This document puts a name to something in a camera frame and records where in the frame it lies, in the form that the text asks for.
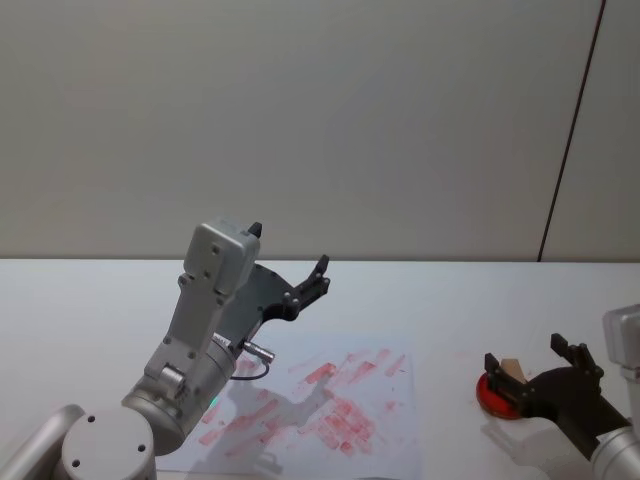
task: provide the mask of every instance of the red stain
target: red stain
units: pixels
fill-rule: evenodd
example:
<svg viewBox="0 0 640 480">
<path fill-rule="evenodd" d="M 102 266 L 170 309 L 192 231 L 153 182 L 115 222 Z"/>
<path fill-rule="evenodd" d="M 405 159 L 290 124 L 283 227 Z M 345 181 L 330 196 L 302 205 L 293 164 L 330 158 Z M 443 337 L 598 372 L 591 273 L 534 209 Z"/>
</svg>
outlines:
<svg viewBox="0 0 640 480">
<path fill-rule="evenodd" d="M 317 383 L 318 380 L 320 380 L 325 375 L 333 376 L 333 374 L 336 373 L 336 370 L 337 370 L 336 366 L 333 363 L 325 363 L 323 366 L 321 366 L 320 368 L 314 370 L 309 375 L 307 375 L 307 377 L 304 380 L 309 385 L 311 385 L 311 384 Z"/>
<path fill-rule="evenodd" d="M 352 363 L 349 360 L 349 357 L 351 355 L 353 355 L 353 354 L 347 355 L 347 357 L 345 358 L 344 362 L 342 362 L 340 364 L 340 366 L 336 370 L 336 372 L 333 375 L 333 377 L 331 378 L 331 380 L 329 380 L 329 383 L 327 383 L 327 386 L 337 387 L 339 385 L 345 384 L 349 380 L 349 378 L 351 378 L 351 373 L 352 372 L 348 368 L 349 364 Z"/>
<path fill-rule="evenodd" d="M 347 457 L 353 457 L 353 454 L 356 453 L 353 445 L 351 445 L 349 442 L 342 442 L 342 445 L 340 445 L 340 451 Z"/>
<path fill-rule="evenodd" d="M 277 406 L 278 406 L 278 400 L 274 398 L 271 401 L 269 401 L 269 403 L 267 403 L 265 406 L 257 410 L 256 412 L 250 415 L 241 415 L 239 417 L 236 417 L 226 427 L 221 428 L 219 430 L 211 430 L 210 432 L 200 437 L 198 441 L 202 445 L 209 446 L 214 441 L 216 441 L 220 437 L 220 435 L 222 435 L 224 432 L 229 432 L 229 431 L 238 432 L 242 430 L 247 430 L 249 427 L 254 425 L 260 418 L 266 415 L 269 415 L 275 408 L 277 408 Z"/>
<path fill-rule="evenodd" d="M 328 448 L 340 448 L 345 455 L 354 455 L 356 447 L 361 453 L 371 454 L 371 438 L 375 433 L 375 424 L 351 400 L 333 395 L 328 414 L 299 429 L 298 433 L 315 433 Z"/>
<path fill-rule="evenodd" d="M 203 436 L 201 436 L 198 439 L 198 442 L 200 442 L 205 447 L 208 447 L 213 442 L 215 442 L 223 433 L 224 428 L 221 428 L 220 430 L 211 430 L 210 432 L 207 432 Z"/>
<path fill-rule="evenodd" d="M 270 418 L 265 421 L 263 425 L 267 428 L 266 432 L 259 433 L 257 435 L 253 435 L 241 442 L 237 443 L 235 446 L 231 447 L 229 450 L 225 452 L 227 457 L 235 457 L 241 454 L 246 453 L 251 448 L 254 448 L 258 444 L 267 445 L 272 442 L 274 439 L 278 437 L 282 437 L 285 433 L 284 430 L 279 430 L 280 427 L 280 415 L 276 415 L 275 417 Z"/>
<path fill-rule="evenodd" d="M 400 367 L 402 366 L 402 362 L 404 362 L 404 355 L 400 355 L 395 362 L 393 362 L 393 364 L 387 368 L 387 370 L 384 372 L 384 374 L 387 377 L 393 377 L 396 372 L 400 369 Z"/>
<path fill-rule="evenodd" d="M 219 410 L 220 410 L 220 402 L 218 402 L 215 405 L 215 407 L 213 407 L 211 410 L 205 413 L 204 417 L 202 417 L 202 423 L 207 423 L 207 424 L 211 423 L 211 420 L 215 418 Z"/>
<path fill-rule="evenodd" d="M 264 426 L 267 427 L 267 430 L 276 430 L 278 428 L 279 420 L 280 415 L 276 415 L 264 422 Z"/>
<path fill-rule="evenodd" d="M 380 365 L 382 362 L 384 362 L 389 355 L 391 355 L 391 350 L 389 350 L 388 348 L 383 348 L 382 350 L 380 350 L 378 352 L 378 355 L 376 355 L 376 365 Z"/>
<path fill-rule="evenodd" d="M 255 424 L 257 420 L 273 412 L 277 406 L 278 400 L 273 398 L 269 401 L 269 403 L 267 403 L 264 407 L 260 408 L 255 413 L 252 413 L 251 415 L 240 415 L 239 417 L 234 418 L 233 421 L 229 425 L 227 425 L 226 430 L 232 432 L 246 430 L 253 424 Z"/>
<path fill-rule="evenodd" d="M 324 443 L 331 450 L 336 450 L 340 446 L 340 441 L 336 438 L 334 433 L 331 431 L 329 427 L 320 423 L 316 429 L 316 433 L 322 443 Z"/>
<path fill-rule="evenodd" d="M 369 353 L 369 350 L 361 350 L 356 353 L 350 353 L 347 355 L 346 361 L 350 363 L 355 363 L 361 358 L 363 358 L 365 355 L 367 355 L 368 353 Z"/>
<path fill-rule="evenodd" d="M 362 362 L 359 366 L 358 369 L 356 370 L 356 373 L 353 374 L 353 377 L 351 377 L 351 379 L 349 380 L 349 385 L 353 385 L 354 383 L 358 383 L 360 381 L 362 381 L 363 379 L 365 379 L 366 377 L 368 377 L 369 375 L 371 375 L 371 373 L 376 369 L 376 366 L 371 363 L 371 362 Z"/>
</svg>

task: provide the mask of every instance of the red object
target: red object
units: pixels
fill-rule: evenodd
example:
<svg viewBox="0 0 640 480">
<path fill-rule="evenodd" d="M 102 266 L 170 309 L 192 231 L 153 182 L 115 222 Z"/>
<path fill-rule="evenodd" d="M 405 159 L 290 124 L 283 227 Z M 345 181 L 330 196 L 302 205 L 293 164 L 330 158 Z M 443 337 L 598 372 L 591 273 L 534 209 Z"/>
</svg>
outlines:
<svg viewBox="0 0 640 480">
<path fill-rule="evenodd" d="M 476 384 L 476 398 L 482 409 L 494 417 L 505 420 L 522 418 L 509 402 L 489 390 L 489 381 L 486 373 L 480 377 Z"/>
<path fill-rule="evenodd" d="M 325 375 L 332 377 L 334 373 L 336 373 L 336 366 L 333 363 L 325 363 L 323 366 L 307 375 L 305 381 L 311 385 L 313 383 L 318 383 L 318 381 Z"/>
</svg>

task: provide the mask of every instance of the table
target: table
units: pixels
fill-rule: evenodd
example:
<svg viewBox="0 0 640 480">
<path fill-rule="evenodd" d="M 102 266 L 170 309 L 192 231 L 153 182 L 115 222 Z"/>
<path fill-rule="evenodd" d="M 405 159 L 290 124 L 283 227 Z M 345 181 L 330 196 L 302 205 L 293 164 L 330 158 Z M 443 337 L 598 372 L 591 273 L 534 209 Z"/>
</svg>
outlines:
<svg viewBox="0 0 640 480">
<path fill-rule="evenodd" d="M 264 265 L 295 283 L 313 262 Z M 117 405 L 168 327 L 181 272 L 174 260 L 0 260 L 0 446 L 64 404 Z M 326 297 L 293 324 L 265 328 L 408 338 L 424 478 L 547 478 L 538 466 L 569 479 L 587 465 L 550 422 L 509 423 L 480 410 L 474 387 L 489 351 L 517 356 L 531 376 L 562 365 L 551 333 L 586 342 L 605 370 L 606 397 L 629 413 L 601 318 L 638 301 L 640 265 L 332 262 L 328 275 Z M 558 449 L 566 456 L 550 460 Z"/>
</svg>

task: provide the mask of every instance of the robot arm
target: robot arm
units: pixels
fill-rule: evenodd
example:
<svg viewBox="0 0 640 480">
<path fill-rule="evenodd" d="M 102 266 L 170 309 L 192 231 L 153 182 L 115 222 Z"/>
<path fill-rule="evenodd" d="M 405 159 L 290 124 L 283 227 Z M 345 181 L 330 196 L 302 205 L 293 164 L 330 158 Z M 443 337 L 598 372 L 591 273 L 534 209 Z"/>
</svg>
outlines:
<svg viewBox="0 0 640 480">
<path fill-rule="evenodd" d="M 95 414 L 64 407 L 0 468 L 0 480 L 155 480 L 155 455 L 182 445 L 242 351 L 273 360 L 252 342 L 260 326 L 294 320 L 328 291 L 326 256 L 295 287 L 255 264 L 261 230 L 224 220 L 198 226 L 169 330 L 122 406 Z"/>
<path fill-rule="evenodd" d="M 251 342 L 266 320 L 294 320 L 328 291 L 326 256 L 298 287 L 254 264 L 261 230 L 257 223 L 243 231 L 216 221 L 193 235 L 169 331 L 122 402 L 151 425 L 157 455 L 182 445 L 231 378 L 243 350 L 266 363 L 273 359 Z"/>
<path fill-rule="evenodd" d="M 608 312 L 603 319 L 609 359 L 627 380 L 632 423 L 601 395 L 604 372 L 585 344 L 569 345 L 559 334 L 551 348 L 571 366 L 543 372 L 520 383 L 496 358 L 485 355 L 491 391 L 514 405 L 522 417 L 556 423 L 591 462 L 597 480 L 640 478 L 640 305 Z"/>
</svg>

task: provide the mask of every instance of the white paper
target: white paper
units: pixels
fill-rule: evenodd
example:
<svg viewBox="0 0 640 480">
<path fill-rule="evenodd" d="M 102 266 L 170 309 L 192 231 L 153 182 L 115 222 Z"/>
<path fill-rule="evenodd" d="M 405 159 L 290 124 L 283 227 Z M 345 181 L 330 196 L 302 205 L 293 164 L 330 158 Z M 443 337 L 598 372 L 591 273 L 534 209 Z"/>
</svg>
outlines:
<svg viewBox="0 0 640 480">
<path fill-rule="evenodd" d="M 386 338 L 274 336 L 271 372 L 230 381 L 159 470 L 271 477 L 420 475 L 411 356 Z M 243 356 L 236 375 L 263 367 Z"/>
</svg>

